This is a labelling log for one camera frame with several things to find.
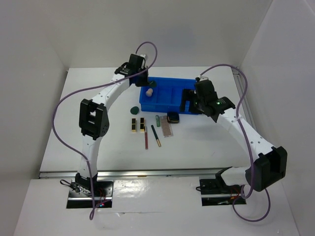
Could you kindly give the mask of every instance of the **black bracket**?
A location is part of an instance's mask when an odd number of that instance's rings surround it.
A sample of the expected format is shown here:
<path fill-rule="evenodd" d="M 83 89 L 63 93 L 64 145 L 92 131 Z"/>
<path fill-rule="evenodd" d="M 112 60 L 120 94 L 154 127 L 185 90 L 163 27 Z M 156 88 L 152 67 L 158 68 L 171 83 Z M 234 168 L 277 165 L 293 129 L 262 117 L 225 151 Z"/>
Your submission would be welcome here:
<path fill-rule="evenodd" d="M 183 89 L 180 111 L 185 111 L 185 104 L 189 101 L 189 112 L 193 114 L 205 114 L 214 122 L 218 121 L 219 114 L 233 108 L 235 105 L 227 97 L 218 98 L 217 92 L 210 80 L 196 78 L 195 90 Z"/>
<path fill-rule="evenodd" d="M 180 112 L 185 111 L 186 102 L 189 102 L 189 109 L 188 111 L 193 114 L 202 114 L 202 112 L 195 107 L 196 102 L 196 94 L 194 93 L 194 90 L 192 89 L 183 89 L 182 92 L 182 102 L 179 107 Z"/>
<path fill-rule="evenodd" d="M 260 192 L 278 180 L 284 178 L 286 170 L 287 152 L 283 147 L 272 147 L 272 151 L 259 154 L 254 162 L 254 190 Z M 250 184 L 251 169 L 246 170 L 246 180 Z"/>
<path fill-rule="evenodd" d="M 75 179 L 74 179 L 75 183 L 77 183 L 78 185 L 84 187 L 85 189 L 89 190 L 91 192 L 91 181 L 90 178 L 83 178 L 81 177 L 80 173 L 77 173 L 75 175 Z M 97 174 L 93 177 L 92 179 L 93 182 L 93 187 L 94 187 L 94 191 L 97 190 Z"/>
<path fill-rule="evenodd" d="M 107 109 L 104 104 L 83 99 L 80 104 L 79 126 L 83 135 L 89 135 L 96 140 L 103 137 L 109 129 Z"/>
<path fill-rule="evenodd" d="M 118 67 L 115 70 L 115 74 L 121 74 L 125 76 L 134 75 L 136 73 L 139 73 L 146 69 L 145 66 L 143 66 L 145 63 L 143 63 L 145 59 L 142 56 L 131 54 L 129 61 L 122 64 L 120 67 Z M 129 84 L 135 84 L 137 87 L 144 87 L 149 86 L 150 83 L 148 81 L 149 74 L 148 72 L 144 72 L 141 75 L 138 75 L 136 77 L 133 77 L 129 79 Z"/>
<path fill-rule="evenodd" d="M 230 193 L 230 186 L 227 186 L 221 177 L 222 173 L 230 168 L 231 167 L 227 167 L 217 172 L 215 179 L 201 179 L 200 180 L 201 194 L 228 194 Z"/>

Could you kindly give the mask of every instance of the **green marker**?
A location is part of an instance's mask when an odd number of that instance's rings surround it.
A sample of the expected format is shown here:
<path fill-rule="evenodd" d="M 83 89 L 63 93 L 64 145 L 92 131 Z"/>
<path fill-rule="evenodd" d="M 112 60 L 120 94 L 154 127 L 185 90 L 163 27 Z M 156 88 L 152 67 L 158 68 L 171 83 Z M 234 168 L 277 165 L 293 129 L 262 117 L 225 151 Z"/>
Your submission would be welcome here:
<path fill-rule="evenodd" d="M 156 120 L 157 120 L 157 127 L 160 127 L 160 124 L 159 124 L 159 116 L 156 115 Z"/>

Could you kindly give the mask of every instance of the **small black box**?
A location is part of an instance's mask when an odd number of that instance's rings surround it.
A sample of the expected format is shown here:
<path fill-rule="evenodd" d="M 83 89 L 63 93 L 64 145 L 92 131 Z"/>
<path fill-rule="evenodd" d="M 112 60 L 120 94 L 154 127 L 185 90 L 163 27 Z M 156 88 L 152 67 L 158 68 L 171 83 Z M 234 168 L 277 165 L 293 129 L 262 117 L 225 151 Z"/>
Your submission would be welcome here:
<path fill-rule="evenodd" d="M 167 122 L 171 124 L 179 123 L 179 114 L 178 112 L 168 112 L 167 113 Z"/>

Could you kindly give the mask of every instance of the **small rectangular block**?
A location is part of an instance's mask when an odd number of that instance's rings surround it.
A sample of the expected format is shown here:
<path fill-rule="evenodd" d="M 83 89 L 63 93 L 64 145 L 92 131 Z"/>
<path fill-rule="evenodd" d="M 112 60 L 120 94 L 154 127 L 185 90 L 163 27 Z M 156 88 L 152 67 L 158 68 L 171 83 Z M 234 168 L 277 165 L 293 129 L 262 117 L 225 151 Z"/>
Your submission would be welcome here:
<path fill-rule="evenodd" d="M 165 138 L 173 136 L 171 125 L 167 122 L 167 116 L 160 117 L 160 121 L 161 121 L 163 136 Z"/>
<path fill-rule="evenodd" d="M 136 118 L 131 119 L 131 131 L 137 132 L 137 120 L 136 120 Z"/>
<path fill-rule="evenodd" d="M 158 115 L 156 115 L 156 121 L 157 121 L 157 127 L 160 127 L 159 116 Z"/>
<path fill-rule="evenodd" d="M 144 132 L 144 127 L 145 127 L 144 118 L 141 117 L 140 118 L 140 131 Z"/>

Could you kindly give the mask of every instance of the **red pen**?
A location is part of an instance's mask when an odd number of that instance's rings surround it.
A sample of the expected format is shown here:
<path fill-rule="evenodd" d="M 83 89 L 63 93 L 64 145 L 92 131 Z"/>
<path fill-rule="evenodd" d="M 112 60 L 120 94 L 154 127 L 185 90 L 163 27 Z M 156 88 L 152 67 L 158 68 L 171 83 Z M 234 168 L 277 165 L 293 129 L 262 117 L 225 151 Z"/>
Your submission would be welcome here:
<path fill-rule="evenodd" d="M 147 132 L 147 127 L 146 126 L 144 127 L 144 139 L 145 139 L 145 142 L 146 142 L 146 149 L 149 149 L 148 148 L 148 132 Z"/>

